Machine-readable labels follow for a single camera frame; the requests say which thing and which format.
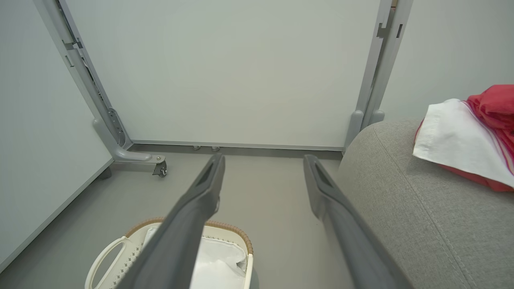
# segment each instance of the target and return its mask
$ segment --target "white panel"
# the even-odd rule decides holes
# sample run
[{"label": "white panel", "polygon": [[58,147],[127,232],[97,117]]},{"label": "white panel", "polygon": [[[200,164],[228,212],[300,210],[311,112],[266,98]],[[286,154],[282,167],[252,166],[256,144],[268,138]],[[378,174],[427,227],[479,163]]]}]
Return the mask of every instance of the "white panel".
[{"label": "white panel", "polygon": [[414,0],[380,109],[386,120],[514,83],[514,1]]},{"label": "white panel", "polygon": [[133,140],[342,147],[380,0],[67,0]]},{"label": "white panel", "polygon": [[0,39],[3,263],[111,155],[32,1],[0,3]]}]

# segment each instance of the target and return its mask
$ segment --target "red and white cloth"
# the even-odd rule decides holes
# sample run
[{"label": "red and white cloth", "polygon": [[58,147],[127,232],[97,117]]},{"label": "red and white cloth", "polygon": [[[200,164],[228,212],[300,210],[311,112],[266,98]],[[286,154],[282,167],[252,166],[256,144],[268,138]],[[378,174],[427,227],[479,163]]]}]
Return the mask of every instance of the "red and white cloth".
[{"label": "red and white cloth", "polygon": [[413,155],[495,191],[514,191],[514,85],[430,105]]}]

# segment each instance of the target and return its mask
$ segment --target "floor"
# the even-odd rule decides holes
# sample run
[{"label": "floor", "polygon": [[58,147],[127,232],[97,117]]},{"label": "floor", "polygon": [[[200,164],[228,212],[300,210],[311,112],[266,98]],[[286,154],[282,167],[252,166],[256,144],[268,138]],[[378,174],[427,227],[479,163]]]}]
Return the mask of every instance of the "floor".
[{"label": "floor", "polygon": [[[138,146],[166,156],[168,175],[148,165],[113,164],[113,175],[86,188],[0,274],[0,288],[83,288],[100,251],[132,226],[166,216],[211,156],[210,148]],[[305,151],[228,149],[219,211],[254,248],[253,289],[341,288],[324,229],[310,211],[303,176]],[[330,174],[341,154],[315,153]]]}]

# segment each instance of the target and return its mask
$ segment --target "white plastic basket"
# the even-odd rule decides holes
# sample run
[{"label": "white plastic basket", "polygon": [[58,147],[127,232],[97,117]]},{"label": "white plastic basket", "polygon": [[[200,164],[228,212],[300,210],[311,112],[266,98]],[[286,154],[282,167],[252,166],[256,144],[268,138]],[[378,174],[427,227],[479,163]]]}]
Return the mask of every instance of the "white plastic basket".
[{"label": "white plastic basket", "polygon": [[[151,227],[159,226],[164,218],[147,220],[132,228],[125,236],[110,243],[96,258],[86,277],[85,289],[114,289],[141,253],[146,232]],[[239,228],[225,223],[208,221],[202,233],[203,237],[225,240],[241,247],[246,256],[246,276],[243,289],[250,288],[253,268],[253,248],[248,236]],[[119,244],[122,248],[109,266],[102,279],[93,287],[93,280],[102,261]]]}]

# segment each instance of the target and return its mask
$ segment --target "gray upholstery fabric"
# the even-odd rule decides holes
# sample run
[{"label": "gray upholstery fabric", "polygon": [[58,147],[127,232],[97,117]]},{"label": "gray upholstery fabric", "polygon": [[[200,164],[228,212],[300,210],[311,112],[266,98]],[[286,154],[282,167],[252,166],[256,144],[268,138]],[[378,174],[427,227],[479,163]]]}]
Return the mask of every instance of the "gray upholstery fabric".
[{"label": "gray upholstery fabric", "polygon": [[514,288],[514,193],[412,156],[419,122],[380,122],[337,182],[416,288]]}]

